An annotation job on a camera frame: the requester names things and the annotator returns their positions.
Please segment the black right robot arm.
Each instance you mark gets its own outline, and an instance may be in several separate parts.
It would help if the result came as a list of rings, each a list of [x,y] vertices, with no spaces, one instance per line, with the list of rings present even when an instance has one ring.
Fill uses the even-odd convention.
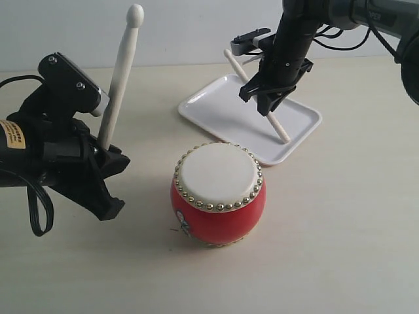
[[[242,101],[257,98],[257,110],[266,116],[295,91],[313,66],[306,55],[321,26],[349,31],[365,26],[400,66],[407,95],[418,102],[417,1],[283,1],[275,33],[258,41],[267,29],[237,36],[231,41],[236,56],[262,51],[257,73],[239,91]]]

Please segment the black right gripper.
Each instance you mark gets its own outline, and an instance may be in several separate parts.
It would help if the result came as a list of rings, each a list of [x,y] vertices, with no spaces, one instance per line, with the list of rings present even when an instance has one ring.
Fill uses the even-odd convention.
[[[239,96],[242,100],[247,102],[251,96],[257,96],[257,111],[260,115],[274,112],[296,90],[296,84],[293,83],[313,39],[313,35],[276,35],[264,54],[259,73],[240,88]]]

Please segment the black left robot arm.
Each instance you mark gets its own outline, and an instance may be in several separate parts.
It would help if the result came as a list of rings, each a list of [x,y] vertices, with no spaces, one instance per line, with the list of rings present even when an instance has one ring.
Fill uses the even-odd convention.
[[[1,186],[25,186],[31,179],[99,220],[114,219],[124,207],[105,179],[122,173],[129,162],[118,147],[101,148],[90,128],[44,84],[1,120],[1,166],[20,174],[2,173]]]

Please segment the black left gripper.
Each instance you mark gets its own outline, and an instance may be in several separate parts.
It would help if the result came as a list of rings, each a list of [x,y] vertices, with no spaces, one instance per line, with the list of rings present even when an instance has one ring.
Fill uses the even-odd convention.
[[[28,182],[54,186],[65,176],[85,170],[90,130],[74,117],[75,113],[79,112],[42,84],[7,116],[7,186]],[[114,145],[108,150],[93,145],[92,152],[99,171],[90,170],[76,178],[70,196],[98,220],[112,220],[125,202],[112,197],[104,179],[122,173],[130,159]]]

